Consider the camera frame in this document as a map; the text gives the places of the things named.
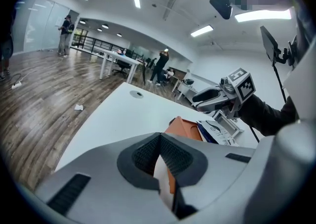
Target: person in black clothes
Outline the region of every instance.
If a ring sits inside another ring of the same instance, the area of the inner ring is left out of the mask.
[[[157,58],[151,60],[151,62],[148,64],[148,67],[149,67],[150,69],[152,68],[152,66],[153,66],[153,64],[154,64],[154,62],[155,62],[155,60],[157,60]]]
[[[59,55],[67,55],[67,51],[65,50],[65,47],[68,47],[66,46],[66,39],[69,35],[69,33],[67,32],[67,28],[70,26],[70,24],[71,24],[71,15],[67,15],[65,17],[65,21],[63,25],[58,28],[58,30],[61,30],[59,46],[58,46],[58,51],[57,51]]]
[[[163,67],[166,65],[167,61],[169,60],[169,53],[166,51],[161,51],[159,53],[159,56],[160,58],[153,70],[153,74],[150,80],[147,80],[148,82],[152,83],[155,75],[157,75],[157,83],[156,83],[157,86],[160,86],[161,72],[162,72]]]

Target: black railing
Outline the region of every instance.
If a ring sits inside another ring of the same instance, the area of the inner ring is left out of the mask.
[[[103,41],[103,40],[98,40],[92,37],[87,37],[87,36],[83,36],[83,35],[77,35],[74,34],[74,39],[72,41],[72,46],[76,46],[76,47],[81,47],[82,49],[86,49],[90,52],[95,52],[98,54],[102,54],[105,53],[106,50],[109,51],[117,51],[117,50],[121,50],[123,51],[125,48]],[[132,59],[142,59],[143,56],[140,56],[139,54],[133,52],[132,53]]]

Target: office desk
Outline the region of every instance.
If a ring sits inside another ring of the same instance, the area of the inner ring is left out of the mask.
[[[185,84],[183,81],[181,81],[181,80],[177,80],[176,84],[174,85],[174,87],[173,87],[173,89],[172,89],[172,92],[174,92],[174,90],[176,89],[176,87],[178,86],[178,84],[179,84],[179,86],[180,86],[180,85],[185,86],[185,87],[188,88],[189,90],[193,91],[195,94],[198,93],[198,91],[197,91],[196,89],[194,89],[194,88],[192,88],[192,87],[186,85],[186,84]],[[183,94],[183,91],[180,92],[180,95],[178,96],[177,100],[180,99],[180,97],[182,96],[182,94]]]
[[[103,62],[102,62],[102,66],[101,66],[100,80],[103,79],[104,68],[105,68],[105,65],[106,65],[106,62],[107,62],[107,59],[106,59],[107,55],[110,55],[112,58],[118,59],[120,61],[124,61],[124,62],[126,62],[126,63],[131,65],[131,68],[129,70],[129,74],[128,74],[128,77],[127,77],[127,80],[126,80],[127,83],[131,83],[132,80],[133,80],[133,76],[135,74],[137,65],[139,65],[140,62],[137,61],[137,60],[134,60],[132,58],[129,58],[127,56],[119,55],[118,53],[113,52],[113,51],[105,52],[105,55],[104,55],[104,58],[103,58]],[[114,60],[112,60],[112,62],[110,64],[108,76],[111,75],[113,63],[114,63]]]

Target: black pole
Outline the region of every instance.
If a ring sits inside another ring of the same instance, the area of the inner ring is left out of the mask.
[[[77,48],[79,48],[79,45],[80,45],[80,41],[81,41],[81,36],[79,36],[79,41],[78,41],[78,45],[77,45]]]
[[[92,41],[92,49],[91,49],[91,52],[93,52],[94,44],[95,44],[95,39],[93,39],[93,41]]]
[[[258,139],[258,136],[256,135],[255,131],[253,130],[253,128],[251,126],[250,127],[250,130],[252,131],[253,135],[255,136],[257,142],[259,143],[259,139]]]
[[[281,92],[282,92],[282,96],[283,96],[284,102],[286,103],[285,93],[284,93],[284,90],[283,90],[283,86],[282,86],[280,77],[279,77],[278,72],[277,72],[277,68],[276,68],[276,66],[274,64],[272,66],[273,66],[273,69],[274,69],[274,71],[276,73],[276,77],[277,77],[277,80],[278,80],[278,84],[280,85],[280,89],[281,89]]]

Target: black vent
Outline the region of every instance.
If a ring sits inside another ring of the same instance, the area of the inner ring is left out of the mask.
[[[66,185],[48,202],[48,206],[56,212],[65,215],[79,197],[91,177],[76,174]]]
[[[193,157],[188,151],[168,139],[161,137],[160,144],[161,157],[174,177],[183,172],[193,162]]]
[[[233,153],[229,153],[225,157],[227,157],[229,159],[233,159],[235,161],[243,162],[243,163],[248,163],[251,159],[251,157],[249,157],[249,156],[237,155],[237,154],[233,154]]]

